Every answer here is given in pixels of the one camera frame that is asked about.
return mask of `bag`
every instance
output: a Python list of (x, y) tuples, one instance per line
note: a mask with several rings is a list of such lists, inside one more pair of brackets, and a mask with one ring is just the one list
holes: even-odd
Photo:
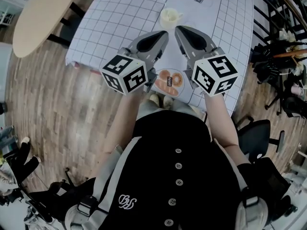
[[(103, 165), (99, 176), (96, 177), (93, 195), (86, 196), (78, 205), (67, 211), (65, 217), (67, 230), (98, 230), (100, 228), (108, 216), (127, 157), (140, 138), (133, 138), (124, 152), (120, 146), (116, 146)], [(228, 158), (236, 174), (240, 190), (244, 195), (244, 201), (239, 204), (237, 209), (235, 230), (262, 230), (268, 218), (267, 204), (262, 198), (258, 198), (251, 193), (233, 160), (215, 139), (214, 141)], [(100, 202), (109, 178), (106, 195)]]

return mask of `black dress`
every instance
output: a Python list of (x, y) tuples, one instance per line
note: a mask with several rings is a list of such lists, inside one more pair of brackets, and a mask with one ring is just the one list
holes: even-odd
[[(133, 136), (142, 138), (100, 229), (234, 229), (236, 175), (200, 119), (161, 111), (139, 119)], [(250, 167), (238, 166), (245, 175)]]

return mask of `white shoe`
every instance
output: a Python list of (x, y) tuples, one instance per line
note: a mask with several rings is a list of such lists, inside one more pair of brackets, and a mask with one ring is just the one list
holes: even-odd
[(171, 108), (171, 105), (173, 104), (173, 99), (169, 96), (164, 96), (163, 99), (163, 107), (167, 110), (169, 110)]
[(21, 141), (21, 143), (26, 143), (28, 144), (30, 142), (30, 138), (28, 136), (26, 136), (25, 138), (23, 138), (23, 140)]
[(33, 158), (37, 158), (37, 160), (38, 160), (39, 163), (42, 162), (42, 160), (41, 160), (40, 157), (38, 157), (38, 156), (33, 156)]
[(159, 97), (158, 97), (158, 95), (152, 94), (152, 95), (149, 97), (149, 100), (153, 101), (154, 103), (157, 104), (157, 106), (160, 107), (160, 102), (159, 102)]

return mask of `grid pattern tablecloth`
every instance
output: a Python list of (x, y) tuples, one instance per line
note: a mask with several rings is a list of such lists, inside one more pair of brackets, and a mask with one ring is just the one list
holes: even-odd
[(79, 62), (99, 69), (121, 47), (151, 32), (164, 0), (94, 0), (66, 55), (66, 65)]
[[(192, 26), (209, 35), (217, 46), (237, 64), (239, 77), (225, 93), (225, 103), (232, 114), (246, 73), (253, 28), (253, 0), (94, 0), (74, 36), (66, 63), (78, 62), (99, 69), (123, 46), (146, 32), (163, 30), (157, 22), (164, 7), (183, 12), (182, 25)], [(173, 32), (163, 57), (155, 64), (157, 73), (164, 69), (180, 73), (183, 87), (172, 96), (205, 110), (201, 88), (193, 90), (183, 71), (186, 59), (180, 53)], [(161, 89), (153, 86), (158, 92)]]
[[(215, 44), (235, 60), (239, 72), (235, 85), (224, 95), (230, 115), (235, 109), (246, 74), (253, 35), (253, 8), (253, 0), (221, 0), (212, 35)], [(205, 106), (201, 88), (194, 90), (189, 103), (196, 107)]]

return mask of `white button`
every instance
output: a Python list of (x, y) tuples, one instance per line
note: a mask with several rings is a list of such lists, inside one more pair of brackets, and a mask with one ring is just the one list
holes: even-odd
[(176, 167), (176, 169), (179, 169), (179, 170), (180, 170), (180, 169), (182, 168), (182, 164), (181, 164), (181, 163), (176, 163), (176, 164), (175, 164), (175, 167)]
[(182, 180), (180, 180), (180, 179), (176, 180), (176, 185), (177, 186), (182, 186), (182, 184), (183, 184)]
[(176, 200), (174, 198), (169, 199), (168, 204), (170, 206), (175, 206), (176, 205)]
[(166, 225), (167, 227), (171, 227), (174, 225), (174, 221), (171, 219), (167, 219), (165, 220), (164, 225)]

